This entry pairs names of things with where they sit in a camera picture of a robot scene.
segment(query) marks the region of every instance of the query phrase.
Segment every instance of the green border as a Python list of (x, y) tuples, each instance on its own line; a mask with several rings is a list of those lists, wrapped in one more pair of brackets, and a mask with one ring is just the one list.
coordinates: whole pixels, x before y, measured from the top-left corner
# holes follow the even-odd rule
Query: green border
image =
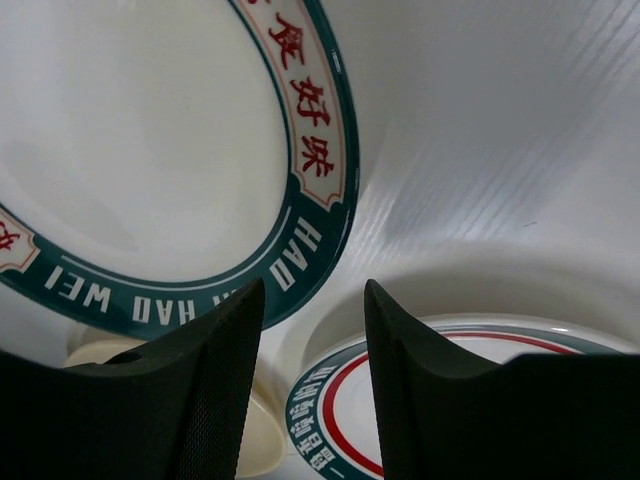
[[(509, 327), (500, 325), (486, 325), (486, 324), (469, 324), (469, 325), (455, 325), (455, 326), (438, 326), (434, 327), (436, 331), (442, 334), (455, 333), (460, 331), (465, 332), (494, 332), (494, 333), (511, 333), (516, 335), (527, 336), (531, 338), (538, 338), (557, 345), (569, 347), (573, 350), (577, 350), (584, 354), (621, 354), (618, 350), (611, 347), (595, 343), (590, 340), (585, 340), (573, 335), (565, 335), (562, 333), (551, 332), (548, 330), (537, 330), (534, 328), (526, 327)], [(364, 471), (353, 466), (344, 455), (335, 448), (333, 442), (327, 438), (327, 434), (324, 428), (321, 426), (324, 422), (320, 419), (322, 415), (322, 404), (320, 401), (324, 398), (324, 393), (332, 383), (333, 379), (342, 371), (342, 367), (350, 364), (353, 359), (360, 357), (367, 351), (367, 343), (365, 340), (357, 341), (352, 345), (344, 347), (338, 351), (330, 352), (323, 358), (318, 360), (311, 368), (309, 368), (300, 378), (296, 381), (295, 385), (291, 389), (289, 397), (287, 398), (285, 407), (285, 421), (287, 425), (287, 431), (289, 437), (294, 446), (298, 450), (298, 453), (302, 456), (305, 462), (312, 467), (312, 458), (317, 455), (322, 448), (327, 448), (333, 455), (334, 459), (331, 460), (321, 471), (317, 471), (319, 475), (327, 480), (375, 480), (378, 477), (373, 474), (365, 473)], [(321, 379), (314, 379), (319, 371), (326, 368), (332, 368), (330, 374), (323, 376)], [(307, 388), (304, 394), (309, 394), (308, 397), (296, 399), (296, 395), (300, 393), (303, 388)], [(300, 408), (300, 405), (305, 401), (313, 401), (313, 406), (308, 410), (304, 410), (304, 415), (300, 415), (293, 418), (294, 415), (300, 414), (300, 411), (296, 411), (296, 407)], [(308, 424), (301, 424), (301, 420), (307, 419)], [(305, 433), (298, 438), (295, 438), (296, 427), (304, 427)], [(298, 445), (305, 439), (315, 436), (319, 443), (316, 447), (309, 451), (300, 451)]]
[[(35, 234), (33, 241), (40, 249), (40, 253), (34, 262), (23, 273), (8, 270), (0, 274), (0, 282), (64, 316), (97, 328), (140, 339), (156, 338), (185, 321), (206, 313), (214, 306), (214, 295), (222, 299), (225, 294), (242, 287), (256, 277), (262, 277), (265, 280), (267, 291), (264, 328), (269, 328), (285, 320), (317, 293), (332, 273), (344, 251), (353, 225), (359, 190), (358, 130), (353, 98), (342, 57), (320, 2), (318, 0), (304, 0), (304, 8), (307, 9), (325, 50), (343, 122), (342, 134), (345, 142), (346, 163), (345, 190), (342, 203), (334, 203), (330, 211), (327, 212), (326, 209), (319, 207), (302, 194), (300, 182), (292, 173), (290, 119), (286, 115), (285, 102), (281, 92), (281, 88), (286, 88), (286, 86), (278, 84), (268, 56), (238, 5), (234, 0), (229, 0), (229, 3), (251, 34), (265, 62), (278, 96), (287, 136), (288, 178), (283, 206), (276, 224), (258, 250), (240, 265), (210, 278), (180, 283), (151, 282), (118, 275), (92, 265), (66, 252), (46, 238)], [(336, 68), (335, 62), (338, 62), (339, 69)], [(6, 210), (19, 223), (30, 228), (2, 204), (0, 204), (0, 208)], [(285, 221), (287, 212), (290, 213), (290, 216)], [(297, 272), (296, 283), (290, 289), (282, 291), (275, 278), (270, 275), (269, 266), (280, 258), (288, 240), (294, 238), (293, 232), (297, 226), (296, 222), (301, 216), (319, 231), (323, 238), (315, 253), (304, 252), (308, 255), (306, 256), (308, 268), (304, 272)], [(267, 247), (274, 241), (273, 248), (268, 250)], [(239, 274), (237, 278), (230, 279), (231, 276), (246, 269), (258, 258), (261, 260), (256, 265)], [(52, 274), (58, 268), (62, 268), (62, 273), (53, 283), (53, 287), (44, 288), (45, 282), (52, 278)], [(83, 283), (77, 295), (70, 299), (68, 297), (71, 285), (79, 281), (78, 278)], [(104, 294), (105, 290), (109, 291), (106, 310), (105, 303), (99, 296), (96, 296), (96, 293)], [(141, 298), (148, 300), (136, 303)], [(163, 311), (164, 313), (169, 312), (168, 316), (162, 318), (160, 310), (156, 309), (156, 301), (161, 302), (160, 307), (167, 309)], [(149, 315), (145, 318), (146, 322), (132, 320), (136, 316), (134, 309), (136, 305), (140, 307), (137, 310), (138, 314), (144, 313), (148, 305)], [(144, 317), (144, 315), (137, 316), (139, 319)]]

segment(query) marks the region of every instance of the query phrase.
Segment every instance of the plate rim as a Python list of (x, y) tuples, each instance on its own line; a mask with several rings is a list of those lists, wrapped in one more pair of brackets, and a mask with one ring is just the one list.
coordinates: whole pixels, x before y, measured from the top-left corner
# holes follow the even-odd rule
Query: plate rim
[[(240, 21), (244, 24), (246, 33), (252, 37), (254, 44), (257, 47), (263, 59), (264, 66), (267, 68), (267, 71), (272, 79), (274, 90), (278, 97), (278, 101), (280, 103), (285, 130), (288, 130), (290, 128), (289, 124), (293, 120), (288, 118), (284, 112), (284, 109), (285, 109), (284, 104), (287, 103), (287, 101), (283, 99), (284, 86), (281, 85), (274, 78), (274, 69), (276, 69), (277, 67), (275, 65), (272, 65), (272, 63), (268, 61), (265, 53), (265, 50), (267, 50), (267, 47), (263, 45), (263, 42), (258, 41), (258, 39), (256, 38), (256, 34), (259, 33), (259, 31), (252, 28), (248, 24), (248, 20), (246, 16), (240, 11), (240, 9), (242, 8), (241, 5), (246, 7), (244, 3), (246, 3), (244, 0), (228, 0), (228, 4), (232, 7), (233, 10), (235, 10)], [(290, 6), (290, 4), (283, 4), (283, 8), (286, 7), (287, 5)], [(311, 271), (310, 275), (308, 274), (304, 278), (302, 275), (300, 276), (301, 278), (298, 279), (298, 282), (300, 285), (296, 286), (297, 290), (293, 291), (292, 292), (293, 294), (289, 294), (287, 296), (286, 295), (287, 292), (276, 290), (275, 287), (277, 287), (277, 285), (274, 285), (271, 288), (269, 286), (267, 287), (268, 300), (267, 300), (267, 306), (265, 311), (263, 330), (281, 323), (282, 321), (291, 317), (298, 310), (300, 310), (316, 295), (316, 293), (320, 290), (320, 288), (326, 283), (327, 279), (331, 276), (331, 274), (335, 270), (337, 263), (342, 257), (347, 241), (350, 237), (350, 233), (353, 227), (353, 222), (355, 217), (355, 211), (357, 208), (359, 187), (360, 187), (360, 145), (359, 145), (359, 137), (358, 137), (357, 116), (355, 111), (354, 99), (353, 99), (350, 83), (349, 83), (347, 72), (346, 72), (346, 67), (344, 65), (344, 61), (337, 44), (337, 40), (335, 38), (333, 30), (331, 29), (329, 20), (324, 12), (324, 9), (322, 8), (320, 0), (298, 0), (294, 8), (300, 10), (301, 16), (305, 18), (306, 24), (309, 26), (309, 29), (312, 31), (311, 34), (314, 39), (313, 41), (315, 42), (315, 45), (316, 45), (318, 58), (320, 59), (321, 63), (325, 68), (326, 78), (327, 78), (327, 81), (329, 81), (331, 84), (330, 89), (333, 92), (332, 94), (335, 95), (336, 111), (334, 114), (337, 117), (339, 117), (340, 123), (338, 126), (338, 131), (342, 138), (342, 141), (344, 142), (344, 145), (341, 151), (341, 154), (344, 154), (345, 180), (344, 180), (344, 187), (343, 187), (344, 190), (343, 190), (343, 197), (342, 197), (342, 209), (344, 211), (343, 213), (341, 213), (342, 217), (340, 218), (342, 218), (342, 220), (340, 220), (340, 223), (339, 223), (341, 231), (338, 232), (336, 228), (330, 231), (331, 235), (327, 235), (327, 237), (333, 237), (333, 238), (331, 239), (331, 245), (326, 248), (326, 253), (324, 253), (324, 257), (322, 257), (322, 259), (318, 262), (318, 265), (315, 267), (315, 269), (309, 269), (309, 271)], [(288, 147), (287, 155), (289, 157), (287, 176), (291, 177), (294, 175), (294, 170), (291, 167), (291, 162), (292, 162), (291, 156), (294, 148), (291, 145), (291, 136), (289, 135), (288, 131), (286, 132), (286, 142)], [(289, 186), (290, 183), (291, 183), (291, 180), (288, 178), (287, 186)], [(216, 294), (214, 295), (215, 298), (224, 299), (230, 293), (233, 293), (233, 291), (235, 291), (237, 288), (240, 288), (241, 285), (238, 282), (234, 282), (234, 278), (236, 277), (242, 281), (242, 284), (245, 284), (247, 281), (249, 281), (251, 278), (255, 276), (263, 276), (263, 278), (265, 276), (268, 276), (269, 270), (266, 268), (265, 262), (261, 261), (260, 263), (250, 265), (246, 271), (241, 271), (236, 275), (236, 277), (231, 276), (231, 278), (229, 278), (230, 274), (233, 275), (236, 270), (241, 269), (241, 267), (247, 264), (248, 262), (250, 262), (253, 259), (253, 257), (258, 256), (261, 253), (263, 246), (267, 244), (270, 238), (274, 235), (274, 231), (277, 229), (279, 222), (282, 220), (283, 215), (285, 214), (286, 206), (287, 206), (287, 192), (285, 191), (285, 195), (282, 200), (282, 205), (280, 207), (280, 212), (278, 214), (278, 219), (276, 220), (271, 231), (268, 233), (267, 237), (263, 240), (263, 242), (258, 247), (258, 249), (255, 250), (251, 255), (249, 255), (246, 259), (244, 259), (235, 267), (225, 272), (222, 272), (220, 274), (214, 275), (213, 277), (209, 277), (208, 279), (204, 279), (204, 280), (212, 280), (212, 279), (223, 277), (223, 280), (218, 282), (217, 284), (223, 284), (223, 286), (226, 286), (227, 282), (232, 283), (231, 285), (226, 287), (228, 288), (228, 290), (230, 290), (229, 293), (227, 293), (228, 291), (227, 290), (225, 292), (220, 292), (219, 296), (217, 296), (218, 292), (215, 292)], [(29, 228), (28, 224), (21, 221), (18, 216), (12, 213), (11, 210), (5, 208), (3, 205), (0, 205), (0, 208), (6, 211), (7, 213), (6, 216), (9, 217), (10, 221), (11, 220), (15, 221), (18, 228), (20, 226)], [(287, 224), (287, 227), (288, 228), (290, 227), (292, 231), (295, 226), (296, 226), (295, 219), (292, 221), (292, 225)], [(30, 242), (31, 247), (34, 247), (33, 239), (36, 237), (36, 235), (39, 236), (42, 239), (42, 241), (51, 243), (47, 240), (46, 237), (41, 236), (36, 232), (37, 230), (33, 230), (33, 229), (31, 232), (29, 232), (30, 235), (29, 235), (28, 241)], [(271, 250), (269, 249), (265, 250), (264, 252), (265, 254), (271, 253), (274, 246), (278, 246), (281, 244), (282, 246), (284, 246), (286, 243), (286, 239), (278, 242), (276, 242), (276, 240), (278, 240), (277, 237), (274, 240), (274, 245), (271, 247)], [(51, 246), (59, 250), (62, 254), (62, 255), (58, 255), (58, 252), (52, 254), (51, 257), (54, 260), (64, 255), (70, 258), (72, 261), (75, 260), (77, 263), (81, 263), (81, 264), (86, 263), (90, 267), (90, 268), (84, 268), (84, 270), (89, 271), (87, 275), (91, 275), (91, 273), (97, 272), (97, 274), (101, 275), (102, 277), (109, 276), (112, 279), (115, 277), (114, 281), (116, 283), (121, 283), (118, 280), (124, 280), (125, 282), (133, 281), (133, 283), (135, 283), (135, 281), (137, 280), (140, 283), (144, 283), (145, 286), (146, 285), (163, 286), (163, 285), (170, 284), (170, 285), (178, 285), (181, 288), (182, 286), (185, 286), (184, 288), (190, 288), (191, 291), (193, 291), (195, 290), (195, 287), (191, 287), (191, 286), (186, 287), (186, 285), (193, 285), (193, 284), (202, 282), (202, 280), (187, 281), (187, 282), (153, 282), (153, 281), (146, 281), (143, 279), (130, 278), (125, 275), (119, 275), (116, 272), (111, 272), (107, 269), (102, 269), (90, 262), (86, 262), (80, 258), (74, 257), (74, 255), (71, 254), (71, 252), (68, 252), (63, 248), (58, 247), (56, 244), (51, 244)], [(14, 269), (11, 269), (9, 273), (13, 274), (16, 271), (20, 273), (24, 273), (24, 271), (26, 271), (31, 266), (32, 261), (37, 260), (37, 256), (38, 254), (36, 254), (32, 258), (30, 257), (29, 265), (21, 266), (20, 269), (23, 270), (22, 272), (20, 272), (20, 269), (14, 268)], [(53, 269), (54, 265), (56, 268), (59, 266), (57, 263), (54, 263), (54, 261), (49, 261), (49, 259), (47, 259), (46, 263), (51, 269)], [(18, 278), (18, 275), (7, 277), (4, 271), (0, 271), (0, 283), (4, 284), (9, 289), (19, 293), (21, 296), (21, 301), (24, 300), (28, 302), (37, 303), (49, 311), (55, 312), (65, 318), (78, 321), (82, 324), (85, 324), (91, 327), (110, 331), (120, 335), (127, 335), (129, 337), (133, 337), (141, 340), (149, 340), (152, 338), (156, 338), (157, 336), (169, 331), (169, 329), (172, 327), (176, 328), (177, 326), (179, 326), (179, 325), (176, 325), (177, 322), (173, 322), (173, 320), (172, 320), (172, 324), (169, 325), (169, 328), (167, 328), (167, 325), (158, 325), (157, 321), (153, 325), (151, 325), (148, 323), (148, 319), (147, 319), (147, 324), (145, 324), (144, 322), (136, 323), (134, 320), (132, 320), (132, 318), (118, 318), (116, 320), (113, 317), (113, 315), (101, 316), (100, 313), (102, 312), (102, 307), (100, 308), (100, 311), (94, 310), (94, 312), (83, 311), (81, 308), (74, 309), (72, 308), (72, 306), (69, 306), (66, 303), (60, 304), (60, 299), (55, 295), (53, 294), (46, 295), (47, 292), (44, 291), (42, 286), (33, 287), (31, 285), (23, 285), (19, 283), (16, 280), (16, 278)], [(118, 289), (121, 291), (124, 291), (129, 288), (124, 285), (122, 286), (118, 285), (118, 287), (119, 287)], [(116, 289), (113, 289), (113, 292), (111, 293), (116, 294), (117, 293)], [(205, 311), (209, 311), (218, 305), (218, 303), (214, 303), (214, 302), (211, 302), (206, 309), (201, 309), (200, 307), (198, 307), (197, 310), (199, 310), (199, 312), (196, 314), (196, 316), (201, 315), (205, 313)], [(120, 305), (116, 305), (114, 306), (114, 308), (116, 308), (116, 310), (119, 310)], [(129, 305), (127, 308), (128, 308), (127, 312), (129, 312), (130, 310), (131, 311), (135, 310), (135, 306)]]

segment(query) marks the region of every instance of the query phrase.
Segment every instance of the white lettering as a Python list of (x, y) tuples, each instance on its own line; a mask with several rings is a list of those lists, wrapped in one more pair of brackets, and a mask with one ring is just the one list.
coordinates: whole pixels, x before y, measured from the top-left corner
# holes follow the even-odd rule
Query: white lettering
[(297, 228), (293, 231), (293, 234), (304, 242), (312, 252), (318, 249), (318, 244), (322, 240), (322, 235), (315, 228), (313, 228), (309, 222), (304, 218), (298, 217), (298, 225), (301, 228)]
[(291, 251), (285, 249), (282, 252), (282, 256), (304, 272), (309, 264), (294, 239), (289, 240), (289, 248), (291, 248)]
[(67, 293), (58, 292), (58, 295), (64, 298), (68, 298), (69, 300), (75, 301), (78, 298), (78, 294), (80, 293), (80, 289), (82, 288), (82, 285), (84, 285), (84, 278), (79, 277), (75, 273), (68, 273), (67, 275), (75, 278), (75, 280), (73, 281), (73, 283), (63, 283), (62, 286), (68, 288), (69, 291)]
[(295, 278), (291, 275), (291, 271), (280, 258), (269, 267), (269, 271), (273, 275), (273, 278), (276, 279), (283, 292), (289, 290), (293, 284), (296, 283)]
[(178, 313), (180, 314), (180, 325), (184, 325), (189, 320), (196, 318), (196, 306), (193, 300), (178, 301)]
[(173, 310), (173, 300), (167, 300), (166, 305), (162, 303), (162, 300), (156, 300), (156, 308), (158, 309), (158, 317), (160, 317), (160, 325), (169, 325), (171, 310)]
[(100, 285), (92, 283), (82, 305), (88, 307), (91, 305), (91, 302), (101, 302), (100, 311), (106, 313), (107, 308), (109, 308), (109, 298), (111, 298), (110, 288), (101, 288)]
[(213, 306), (217, 307), (218, 305), (220, 305), (223, 300), (226, 300), (227, 298), (229, 298), (236, 290), (237, 289), (233, 289), (230, 292), (223, 293), (222, 294), (222, 298), (220, 298), (219, 295), (214, 295), (213, 296)]
[(47, 283), (44, 284), (44, 288), (46, 288), (47, 290), (51, 290), (55, 286), (60, 276), (62, 275), (63, 271), (64, 270), (62, 269), (62, 267), (54, 268), (53, 272), (51, 272), (51, 275), (49, 275), (49, 279), (47, 280)]
[(135, 297), (133, 299), (133, 321), (149, 323), (151, 313), (151, 299), (145, 297)]

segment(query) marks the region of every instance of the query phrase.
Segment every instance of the white plate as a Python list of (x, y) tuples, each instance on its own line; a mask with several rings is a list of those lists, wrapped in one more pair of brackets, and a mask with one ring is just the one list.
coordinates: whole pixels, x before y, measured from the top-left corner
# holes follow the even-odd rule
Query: white plate
[[(425, 320), (456, 344), (500, 363), (522, 353), (637, 351), (599, 332), (529, 317), (446, 315)], [(296, 449), (324, 478), (383, 478), (364, 339), (327, 354), (300, 377), (287, 401), (286, 419)]]
[(141, 339), (258, 276), (265, 327), (324, 283), (359, 154), (317, 0), (7, 0), (0, 22), (2, 283)]

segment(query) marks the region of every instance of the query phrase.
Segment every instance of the red line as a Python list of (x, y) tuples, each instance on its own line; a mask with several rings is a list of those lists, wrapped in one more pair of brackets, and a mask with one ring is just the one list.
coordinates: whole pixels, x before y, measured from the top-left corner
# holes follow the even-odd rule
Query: red line
[[(451, 337), (475, 337), (475, 338), (492, 338), (497, 340), (507, 340), (517, 343), (524, 343), (526, 345), (532, 345), (535, 347), (544, 348), (551, 352), (571, 355), (575, 354), (576, 351), (569, 350), (568, 348), (562, 347), (560, 345), (556, 345), (553, 343), (548, 343), (543, 340), (538, 340), (536, 338), (524, 337), (520, 335), (508, 334), (508, 333), (493, 333), (493, 332), (449, 332), (443, 334), (447, 338)], [(333, 439), (333, 441), (340, 447), (340, 449), (353, 461), (355, 461), (361, 467), (367, 469), (368, 471), (383, 476), (384, 472), (382, 470), (382, 466), (373, 462), (371, 459), (365, 457), (362, 453), (355, 449), (351, 443), (346, 439), (343, 435), (340, 427), (338, 427), (338, 422), (335, 417), (335, 400), (336, 395), (338, 394), (338, 390), (340, 386), (345, 381), (345, 379), (360, 365), (369, 360), (369, 354), (364, 354), (361, 357), (354, 360), (351, 364), (347, 365), (336, 377), (333, 379), (329, 387), (327, 388), (327, 392), (324, 396), (324, 401), (322, 403), (322, 415), (324, 417), (324, 423), (327, 427), (327, 431), (329, 432), (329, 436)]]
[(516, 343), (524, 343), (527, 345), (532, 345), (534, 347), (544, 348), (545, 350), (549, 350), (550, 352), (560, 353), (562, 355), (571, 355), (575, 354), (575, 350), (570, 350), (568, 348), (562, 347), (560, 345), (556, 345), (554, 343), (545, 342), (543, 340), (539, 340), (537, 338), (524, 337), (520, 335), (510, 334), (510, 333), (493, 333), (493, 332), (449, 332), (444, 334), (447, 338), (452, 337), (475, 337), (475, 338), (493, 338), (496, 340), (508, 340)]
[(338, 423), (336, 422), (336, 417), (333, 412), (336, 394), (338, 393), (340, 385), (342, 385), (342, 382), (344, 382), (344, 380), (349, 376), (351, 372), (353, 372), (368, 359), (369, 354), (364, 354), (350, 365), (347, 365), (344, 370), (336, 375), (333, 382), (331, 382), (331, 384), (329, 385), (329, 388), (327, 388), (327, 393), (324, 396), (324, 402), (322, 403), (322, 414), (324, 416), (324, 423), (327, 426), (329, 436), (333, 439), (334, 442), (336, 442), (340, 449), (349, 458), (354, 460), (362, 467), (366, 468), (370, 472), (375, 473), (376, 475), (382, 476), (382, 466), (376, 464), (375, 462), (372, 462), (370, 459), (362, 455), (345, 438), (345, 436), (340, 431), (340, 428), (338, 427)]

